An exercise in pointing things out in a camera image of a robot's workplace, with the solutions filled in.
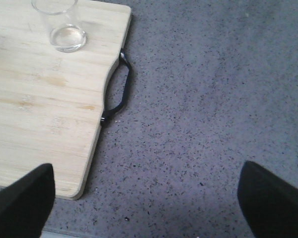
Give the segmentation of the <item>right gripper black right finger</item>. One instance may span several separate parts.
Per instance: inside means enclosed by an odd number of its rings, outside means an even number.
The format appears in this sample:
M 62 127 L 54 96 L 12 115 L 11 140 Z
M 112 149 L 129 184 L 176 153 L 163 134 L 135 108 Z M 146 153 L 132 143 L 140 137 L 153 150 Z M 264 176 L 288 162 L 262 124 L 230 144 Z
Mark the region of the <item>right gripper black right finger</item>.
M 239 206 L 256 238 L 298 238 L 298 189 L 253 161 L 241 169 Z

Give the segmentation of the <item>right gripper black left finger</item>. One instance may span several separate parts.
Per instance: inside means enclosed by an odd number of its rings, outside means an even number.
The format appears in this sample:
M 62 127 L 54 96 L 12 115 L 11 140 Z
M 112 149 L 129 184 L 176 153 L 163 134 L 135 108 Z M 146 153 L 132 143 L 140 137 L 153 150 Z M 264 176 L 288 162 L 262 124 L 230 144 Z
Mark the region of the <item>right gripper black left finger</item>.
M 39 238 L 54 200 L 54 170 L 49 163 L 1 190 L 0 238 Z

